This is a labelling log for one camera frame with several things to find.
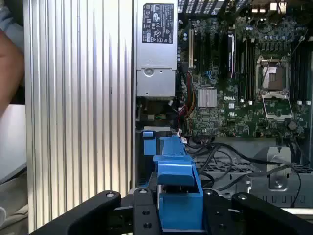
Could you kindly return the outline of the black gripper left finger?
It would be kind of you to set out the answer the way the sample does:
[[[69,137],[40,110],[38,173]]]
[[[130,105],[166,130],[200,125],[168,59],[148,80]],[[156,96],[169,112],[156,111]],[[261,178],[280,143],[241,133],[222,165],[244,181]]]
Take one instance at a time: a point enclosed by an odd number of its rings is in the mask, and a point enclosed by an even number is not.
[[[122,197],[103,191],[53,219],[34,235],[159,235],[161,226],[152,192],[139,188]]]

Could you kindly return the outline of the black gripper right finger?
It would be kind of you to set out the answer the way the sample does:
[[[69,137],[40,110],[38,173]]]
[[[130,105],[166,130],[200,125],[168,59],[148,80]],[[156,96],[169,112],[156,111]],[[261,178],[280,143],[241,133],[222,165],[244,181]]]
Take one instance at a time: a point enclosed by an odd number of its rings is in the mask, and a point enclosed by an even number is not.
[[[311,235],[313,224],[248,193],[231,200],[207,189],[203,193],[208,235]]]

